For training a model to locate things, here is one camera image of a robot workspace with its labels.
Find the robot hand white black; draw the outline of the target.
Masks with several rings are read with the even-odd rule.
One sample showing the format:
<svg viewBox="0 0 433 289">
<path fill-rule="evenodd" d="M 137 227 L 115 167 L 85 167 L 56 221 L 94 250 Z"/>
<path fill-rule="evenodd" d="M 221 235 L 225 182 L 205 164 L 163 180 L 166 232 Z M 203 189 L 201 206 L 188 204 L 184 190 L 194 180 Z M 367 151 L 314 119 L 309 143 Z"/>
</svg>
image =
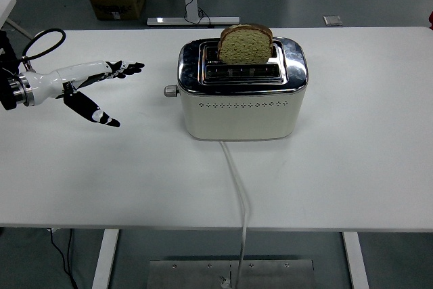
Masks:
<svg viewBox="0 0 433 289">
<path fill-rule="evenodd" d="M 24 89 L 30 106 L 42 104 L 48 98 L 62 99 L 71 110 L 92 123 L 119 127 L 120 122 L 107 113 L 80 89 L 106 79 L 124 79 L 141 72 L 140 62 L 97 61 L 54 70 L 49 74 L 33 71 L 24 73 Z"/>
</svg>

